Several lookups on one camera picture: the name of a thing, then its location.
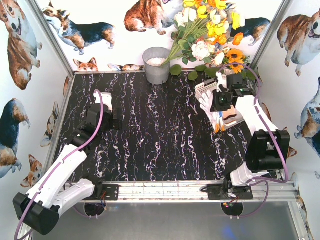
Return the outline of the blue dotted glove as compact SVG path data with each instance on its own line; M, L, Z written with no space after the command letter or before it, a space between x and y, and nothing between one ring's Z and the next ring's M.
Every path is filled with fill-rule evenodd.
M211 123L214 132L224 132L225 125L222 121L222 112L211 112L211 107L213 105L212 91L207 90L206 92L204 92L199 99L199 103L200 108L205 112L205 114L209 118L209 122Z

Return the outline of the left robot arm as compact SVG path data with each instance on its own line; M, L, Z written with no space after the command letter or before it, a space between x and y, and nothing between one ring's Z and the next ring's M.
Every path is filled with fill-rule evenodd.
M22 239L33 231L45 236L66 211L84 199L98 198L103 194L103 181L96 176L84 175L69 189L62 190L62 187L76 168L94 154L103 135L111 130L121 130L122 126L123 112L119 107L111 109L95 103L87 108L86 119L67 138L50 169L27 193L17 193L13 198L19 220L14 235L16 240L22 225L30 228Z

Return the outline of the cream rubber glove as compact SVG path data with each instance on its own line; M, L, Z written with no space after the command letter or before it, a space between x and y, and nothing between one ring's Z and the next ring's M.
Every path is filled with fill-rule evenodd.
M224 124L230 124L235 121L237 117L237 111L234 106L231 106L230 109L222 112L222 120Z

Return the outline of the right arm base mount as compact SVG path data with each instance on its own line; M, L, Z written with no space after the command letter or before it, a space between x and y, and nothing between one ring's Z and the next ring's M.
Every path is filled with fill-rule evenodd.
M201 192L207 193L208 199L213 200L252 200L253 193L249 186L243 187L226 187L222 184L207 184L200 189Z

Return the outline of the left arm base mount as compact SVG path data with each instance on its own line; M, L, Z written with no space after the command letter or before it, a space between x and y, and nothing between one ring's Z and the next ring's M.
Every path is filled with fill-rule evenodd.
M100 184L95 187L91 196L83 198L83 201L117 201L120 193L118 184Z

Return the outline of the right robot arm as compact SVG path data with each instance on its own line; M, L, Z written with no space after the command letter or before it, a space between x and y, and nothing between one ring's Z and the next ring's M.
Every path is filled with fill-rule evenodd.
M211 111L226 111L231 107L240 113L250 133L244 163L229 176L234 187L254 186L265 181L268 171L283 170L284 184L289 180L286 165L290 134L279 130L267 117L258 103L254 90L243 84L241 74L224 75L216 73L217 88L211 92Z

